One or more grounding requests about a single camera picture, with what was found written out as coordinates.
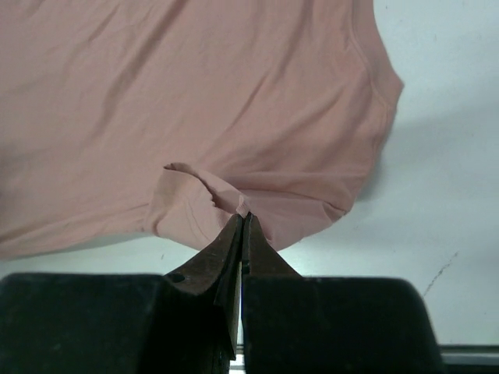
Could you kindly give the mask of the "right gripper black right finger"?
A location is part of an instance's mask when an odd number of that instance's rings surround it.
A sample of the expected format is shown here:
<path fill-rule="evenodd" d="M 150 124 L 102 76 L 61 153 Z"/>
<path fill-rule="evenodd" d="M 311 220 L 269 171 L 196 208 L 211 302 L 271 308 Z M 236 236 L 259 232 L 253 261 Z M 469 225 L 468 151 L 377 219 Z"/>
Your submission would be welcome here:
<path fill-rule="evenodd" d="M 406 280 L 304 277 L 249 215 L 242 244 L 248 373 L 442 373 L 424 302 Z"/>

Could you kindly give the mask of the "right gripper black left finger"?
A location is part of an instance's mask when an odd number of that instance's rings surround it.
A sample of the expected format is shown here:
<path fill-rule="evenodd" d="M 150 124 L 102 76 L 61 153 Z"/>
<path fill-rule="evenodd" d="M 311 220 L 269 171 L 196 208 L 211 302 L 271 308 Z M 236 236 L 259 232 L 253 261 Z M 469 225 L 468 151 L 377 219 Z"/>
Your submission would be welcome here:
<path fill-rule="evenodd" d="M 1 282 L 4 373 L 227 373 L 244 220 L 165 275 L 13 273 Z"/>

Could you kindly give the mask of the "dusty pink t-shirt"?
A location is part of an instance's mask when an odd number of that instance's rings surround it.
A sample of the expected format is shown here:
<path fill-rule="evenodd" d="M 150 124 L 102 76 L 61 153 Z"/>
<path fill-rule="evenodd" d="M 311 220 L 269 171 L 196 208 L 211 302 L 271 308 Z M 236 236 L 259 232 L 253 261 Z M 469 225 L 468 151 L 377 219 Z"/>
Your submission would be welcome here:
<path fill-rule="evenodd" d="M 4 1 L 1 255 L 341 219 L 402 81 L 371 1 Z"/>

